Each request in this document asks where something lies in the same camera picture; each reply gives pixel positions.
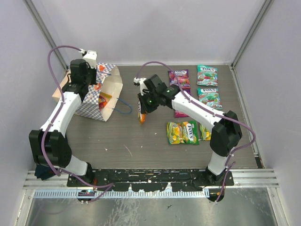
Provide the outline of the orange snack packet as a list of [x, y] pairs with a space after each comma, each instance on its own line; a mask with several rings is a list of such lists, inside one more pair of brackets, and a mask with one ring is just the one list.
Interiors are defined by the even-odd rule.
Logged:
[[105, 106], [108, 104], [108, 102], [111, 100], [112, 96], [109, 94], [106, 94], [104, 92], [100, 92], [99, 99], [98, 99], [98, 105], [100, 111], [105, 108]]
[[143, 106], [141, 100], [138, 100], [138, 120], [140, 124], [144, 124], [146, 120], [146, 111], [145, 107]]

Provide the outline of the purple snack packet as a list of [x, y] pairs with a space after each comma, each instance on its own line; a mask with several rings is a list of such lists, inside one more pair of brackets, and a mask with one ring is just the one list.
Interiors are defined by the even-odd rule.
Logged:
[[169, 85], [178, 85], [179, 82], [183, 90], [190, 90], [189, 70], [175, 70], [174, 72], [176, 76], [172, 71], [168, 71]]
[[[190, 89], [184, 89], [185, 92], [187, 92], [189, 95], [191, 94]], [[188, 117], [187, 114], [184, 114], [183, 112], [180, 112], [178, 110], [174, 110], [174, 117], [175, 118], [183, 118]]]

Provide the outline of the green snack packet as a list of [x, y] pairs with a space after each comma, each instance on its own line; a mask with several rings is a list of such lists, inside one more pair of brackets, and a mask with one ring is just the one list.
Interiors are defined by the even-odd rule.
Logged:
[[170, 145], [199, 145], [196, 121], [167, 122], [166, 133]]
[[202, 141], [210, 141], [211, 140], [211, 132], [204, 127], [201, 123], [199, 124], [199, 129], [200, 129], [200, 139]]

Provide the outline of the blue checkered paper bag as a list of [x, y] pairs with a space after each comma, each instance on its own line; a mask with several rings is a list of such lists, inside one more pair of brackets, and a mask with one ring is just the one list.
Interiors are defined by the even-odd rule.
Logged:
[[108, 121], [120, 100], [123, 81], [114, 64], [72, 60], [70, 73], [56, 90], [57, 105], [49, 120], [69, 121], [74, 114]]

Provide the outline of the teal white snack packet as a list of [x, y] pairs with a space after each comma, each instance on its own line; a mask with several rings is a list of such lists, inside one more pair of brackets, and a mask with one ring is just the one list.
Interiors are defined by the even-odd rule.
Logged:
[[222, 104], [219, 95], [219, 90], [214, 88], [198, 88], [198, 99], [201, 103], [216, 109], [221, 110]]

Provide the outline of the teal mint candy packet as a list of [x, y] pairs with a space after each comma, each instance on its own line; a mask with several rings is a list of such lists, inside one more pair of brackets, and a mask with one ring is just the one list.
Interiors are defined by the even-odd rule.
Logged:
[[218, 87], [218, 69], [197, 65], [197, 85]]

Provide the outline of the dark navy cloth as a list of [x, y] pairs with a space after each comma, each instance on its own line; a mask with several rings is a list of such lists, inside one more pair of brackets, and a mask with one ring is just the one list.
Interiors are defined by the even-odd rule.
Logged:
[[43, 166], [39, 164], [36, 165], [34, 175], [37, 179], [41, 179], [42, 181], [56, 176], [56, 174], [49, 166]]

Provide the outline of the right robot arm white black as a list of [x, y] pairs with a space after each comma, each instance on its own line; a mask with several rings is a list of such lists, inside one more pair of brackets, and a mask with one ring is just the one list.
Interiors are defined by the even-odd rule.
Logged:
[[139, 111], [151, 113], [159, 106], [180, 111], [211, 131], [210, 147], [213, 151], [206, 167], [206, 178], [211, 183], [220, 180], [226, 169], [230, 152], [242, 138], [238, 117], [233, 111], [224, 113], [199, 102], [177, 85], [167, 86], [156, 74], [150, 78], [134, 78], [138, 93]]

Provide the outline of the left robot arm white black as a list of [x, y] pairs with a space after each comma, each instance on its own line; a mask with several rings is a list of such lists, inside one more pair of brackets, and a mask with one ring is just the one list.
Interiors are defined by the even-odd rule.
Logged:
[[49, 119], [39, 130], [29, 133], [34, 162], [48, 166], [59, 174], [65, 170], [87, 182], [94, 180], [90, 163], [72, 154], [66, 138], [68, 125], [82, 104], [90, 85], [96, 84], [97, 63], [95, 59], [75, 59], [70, 62], [70, 76], [61, 88], [61, 97]]

